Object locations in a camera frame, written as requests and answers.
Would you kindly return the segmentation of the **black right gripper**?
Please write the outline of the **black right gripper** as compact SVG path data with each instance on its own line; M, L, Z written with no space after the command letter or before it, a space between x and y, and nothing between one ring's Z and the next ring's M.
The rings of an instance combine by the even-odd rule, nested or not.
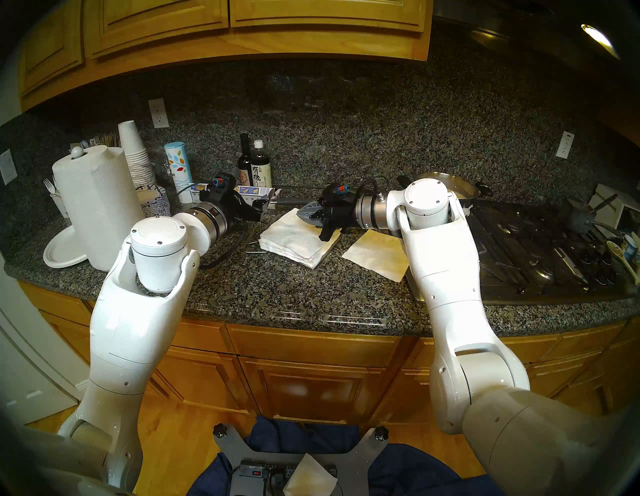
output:
M305 223L322 223L320 240L328 242L334 232L343 228L357 228L356 196L333 196L307 203L297 210L297 217Z

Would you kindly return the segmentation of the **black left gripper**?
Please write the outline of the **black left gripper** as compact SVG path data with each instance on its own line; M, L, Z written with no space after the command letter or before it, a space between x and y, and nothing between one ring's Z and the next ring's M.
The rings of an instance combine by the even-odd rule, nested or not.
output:
M201 210L210 219L216 234L225 234L237 222L261 222L268 213L269 198L248 205L235 189L209 188L201 192Z

